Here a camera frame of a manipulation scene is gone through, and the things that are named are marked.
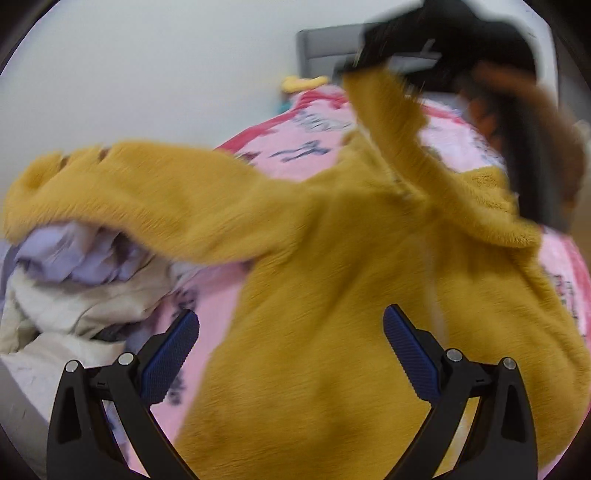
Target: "fuzzy yellow fabric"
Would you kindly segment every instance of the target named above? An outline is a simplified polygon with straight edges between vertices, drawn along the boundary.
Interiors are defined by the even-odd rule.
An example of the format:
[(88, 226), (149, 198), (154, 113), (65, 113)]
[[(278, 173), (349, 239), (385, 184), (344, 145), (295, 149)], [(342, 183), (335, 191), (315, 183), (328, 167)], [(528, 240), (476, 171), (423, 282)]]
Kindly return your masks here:
[(5, 233), (77, 219), (169, 257), (256, 259), (177, 442), (204, 480), (384, 478), (428, 412), (382, 333), (392, 303), (445, 348), (518, 361), (546, 464), (584, 416), (591, 368), (538, 266), (539, 228), (499, 170), (454, 174), (420, 148), (420, 108), (389, 73), (345, 80), (373, 143), (349, 135), (303, 183), (124, 142), (102, 161), (98, 147), (63, 169), (37, 160), (9, 191)]

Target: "lavender cloth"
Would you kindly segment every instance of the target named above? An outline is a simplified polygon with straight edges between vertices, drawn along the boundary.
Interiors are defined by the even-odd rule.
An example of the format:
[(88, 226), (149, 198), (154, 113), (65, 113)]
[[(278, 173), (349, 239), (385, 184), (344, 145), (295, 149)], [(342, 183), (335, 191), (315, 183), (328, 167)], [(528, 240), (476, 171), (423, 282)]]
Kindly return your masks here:
[(67, 278), (86, 285), (128, 281), (148, 251), (120, 232), (78, 222), (33, 230), (15, 260), (31, 278), (59, 283)]

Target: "person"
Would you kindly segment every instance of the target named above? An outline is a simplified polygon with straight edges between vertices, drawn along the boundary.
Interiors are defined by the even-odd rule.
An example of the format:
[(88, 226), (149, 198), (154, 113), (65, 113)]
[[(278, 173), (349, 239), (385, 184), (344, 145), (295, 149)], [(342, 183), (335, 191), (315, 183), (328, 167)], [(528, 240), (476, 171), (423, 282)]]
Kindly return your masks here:
[[(577, 243), (584, 244), (584, 235), (580, 234), (580, 212), (577, 208), (579, 192), (587, 169), (585, 141), (568, 114), (559, 110), (550, 94), (529, 72), (514, 67), (500, 66), (487, 62), (479, 63), (473, 71), (476, 81), (487, 85), (498, 93), (507, 93), (521, 99), (531, 108), (547, 131), (560, 162), (558, 170), (562, 178), (561, 197), (563, 212), (571, 226), (570, 233), (575, 234)], [(501, 152), (502, 139), (496, 128), (498, 121), (490, 113), (489, 106), (482, 98), (469, 99), (469, 113), (475, 127), (487, 139), (492, 148)]]

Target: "jacket sleeve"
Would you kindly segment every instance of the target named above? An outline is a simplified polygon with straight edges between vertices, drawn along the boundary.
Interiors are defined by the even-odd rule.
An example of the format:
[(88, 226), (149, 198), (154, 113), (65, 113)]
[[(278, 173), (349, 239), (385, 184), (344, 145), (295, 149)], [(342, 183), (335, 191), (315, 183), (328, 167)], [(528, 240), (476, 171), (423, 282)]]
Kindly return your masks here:
[(38, 225), (78, 220), (169, 258), (242, 261), (295, 244), (310, 214), (304, 191), (221, 151), (122, 142), (106, 156), (78, 151), (65, 166), (60, 155), (34, 162), (8, 192), (4, 231), (16, 243)]

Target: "beige fabric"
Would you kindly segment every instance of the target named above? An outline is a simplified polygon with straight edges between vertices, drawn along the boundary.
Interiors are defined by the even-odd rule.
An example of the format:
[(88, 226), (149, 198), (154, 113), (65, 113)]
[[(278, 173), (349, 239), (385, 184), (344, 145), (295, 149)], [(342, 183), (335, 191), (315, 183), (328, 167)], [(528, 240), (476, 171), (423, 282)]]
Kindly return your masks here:
[(0, 353), (16, 352), (37, 332), (90, 339), (115, 323), (146, 319), (173, 288), (170, 263), (154, 257), (127, 282), (88, 287), (29, 278), (17, 267), (8, 281), (0, 322)]

